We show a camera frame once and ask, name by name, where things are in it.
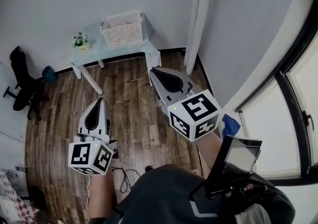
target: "white basket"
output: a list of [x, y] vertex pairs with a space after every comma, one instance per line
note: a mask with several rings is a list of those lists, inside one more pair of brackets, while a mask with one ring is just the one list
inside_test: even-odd
[[143, 40], [142, 20], [139, 11], [112, 15], [103, 20], [99, 30], [110, 48], [137, 43]]

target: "black office chair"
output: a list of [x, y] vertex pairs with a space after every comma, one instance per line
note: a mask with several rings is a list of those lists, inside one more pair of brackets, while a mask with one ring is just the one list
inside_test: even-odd
[[15, 111], [20, 111], [26, 106], [30, 106], [28, 112], [28, 119], [31, 119], [31, 111], [34, 110], [37, 119], [40, 121], [41, 117], [39, 116], [38, 105], [42, 100], [50, 100], [46, 96], [42, 96], [43, 90], [41, 88], [40, 82], [35, 80], [29, 75], [28, 68], [26, 65], [25, 54], [21, 51], [19, 47], [16, 47], [10, 55], [11, 66], [15, 74], [17, 84], [15, 89], [19, 86], [21, 90], [16, 96], [9, 89], [10, 86], [6, 89], [3, 97], [7, 94], [15, 98], [13, 109]]

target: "window frame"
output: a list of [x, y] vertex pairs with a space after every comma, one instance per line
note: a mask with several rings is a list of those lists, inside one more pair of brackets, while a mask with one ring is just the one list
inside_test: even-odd
[[318, 31], [317, 15], [318, 0], [314, 0], [303, 27], [283, 59], [257, 89], [235, 109], [235, 112], [243, 113], [244, 108], [246, 108], [271, 84], [272, 79], [276, 79], [285, 98], [295, 128], [299, 148], [301, 173], [299, 178], [270, 179], [269, 181], [275, 186], [296, 186], [318, 183], [318, 165], [311, 166], [310, 139], [307, 132], [307, 121], [303, 115], [303, 111], [301, 110], [293, 87], [287, 77], [287, 73], [307, 50]]

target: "person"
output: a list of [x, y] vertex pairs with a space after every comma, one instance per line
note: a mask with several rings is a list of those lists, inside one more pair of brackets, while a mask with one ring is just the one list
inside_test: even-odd
[[[210, 168], [221, 144], [222, 140], [214, 132], [196, 141]], [[263, 206], [254, 205], [241, 214], [227, 216], [225, 221], [218, 215], [225, 205], [224, 197], [208, 200], [203, 187], [193, 195], [195, 207], [191, 205], [189, 194], [205, 179], [182, 167], [170, 164], [147, 171], [118, 205], [112, 172], [109, 169], [105, 176], [91, 178], [89, 223], [291, 223], [295, 210], [286, 195], [255, 173], [249, 179], [253, 184], [266, 185], [267, 191], [273, 196]]]

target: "potted plant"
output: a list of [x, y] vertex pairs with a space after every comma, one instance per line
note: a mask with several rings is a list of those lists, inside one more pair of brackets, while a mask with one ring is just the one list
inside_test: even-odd
[[86, 52], [90, 49], [90, 42], [86, 38], [87, 36], [85, 34], [79, 32], [78, 35], [72, 39], [73, 47], [80, 52]]

